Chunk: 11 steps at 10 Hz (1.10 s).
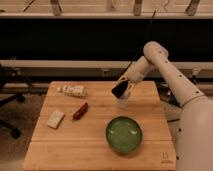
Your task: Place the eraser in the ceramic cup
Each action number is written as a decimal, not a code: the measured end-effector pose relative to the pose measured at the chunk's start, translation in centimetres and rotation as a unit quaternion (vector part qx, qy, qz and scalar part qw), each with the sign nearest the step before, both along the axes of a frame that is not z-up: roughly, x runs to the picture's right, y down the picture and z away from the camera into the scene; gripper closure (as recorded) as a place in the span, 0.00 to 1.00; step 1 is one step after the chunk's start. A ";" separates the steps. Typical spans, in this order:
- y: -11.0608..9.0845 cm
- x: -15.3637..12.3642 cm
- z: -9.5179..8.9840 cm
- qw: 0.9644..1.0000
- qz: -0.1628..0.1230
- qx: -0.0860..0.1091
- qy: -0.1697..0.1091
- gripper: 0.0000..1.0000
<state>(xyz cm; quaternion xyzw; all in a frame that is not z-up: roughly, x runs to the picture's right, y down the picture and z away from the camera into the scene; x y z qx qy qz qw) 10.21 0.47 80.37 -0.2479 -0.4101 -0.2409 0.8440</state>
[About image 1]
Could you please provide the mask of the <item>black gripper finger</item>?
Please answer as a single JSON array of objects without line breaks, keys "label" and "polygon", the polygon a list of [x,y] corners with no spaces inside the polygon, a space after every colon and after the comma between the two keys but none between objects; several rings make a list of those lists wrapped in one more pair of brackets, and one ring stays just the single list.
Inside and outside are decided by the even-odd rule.
[{"label": "black gripper finger", "polygon": [[112,89],[112,94],[120,98],[128,88],[128,81],[122,81]]}]

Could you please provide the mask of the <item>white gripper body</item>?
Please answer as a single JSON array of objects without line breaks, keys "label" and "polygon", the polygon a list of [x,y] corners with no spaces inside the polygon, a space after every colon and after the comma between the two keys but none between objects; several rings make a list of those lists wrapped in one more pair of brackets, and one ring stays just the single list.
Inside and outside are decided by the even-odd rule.
[{"label": "white gripper body", "polygon": [[126,76],[122,76],[122,77],[119,79],[118,84],[119,84],[120,82],[122,82],[122,81],[128,81],[128,88],[127,88],[127,90],[125,91],[125,93],[128,92],[128,91],[130,91],[130,89],[134,86],[134,83],[131,82]]}]

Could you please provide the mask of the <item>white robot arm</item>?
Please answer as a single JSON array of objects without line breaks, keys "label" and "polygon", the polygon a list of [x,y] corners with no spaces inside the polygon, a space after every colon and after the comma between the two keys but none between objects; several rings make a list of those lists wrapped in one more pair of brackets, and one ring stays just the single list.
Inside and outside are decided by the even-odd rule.
[{"label": "white robot arm", "polygon": [[177,140],[176,171],[213,171],[213,100],[208,98],[169,60],[158,42],[147,42],[143,56],[121,75],[112,93],[129,95],[134,84],[157,68],[182,108]]}]

